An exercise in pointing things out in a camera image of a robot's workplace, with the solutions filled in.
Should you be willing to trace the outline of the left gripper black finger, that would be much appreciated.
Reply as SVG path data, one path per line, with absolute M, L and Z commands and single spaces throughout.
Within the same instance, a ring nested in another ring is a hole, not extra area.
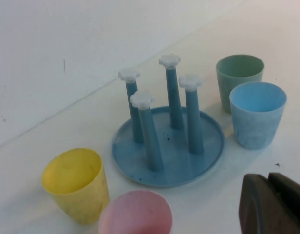
M 300 234 L 300 185 L 276 172 L 244 175 L 239 221 L 243 234 Z

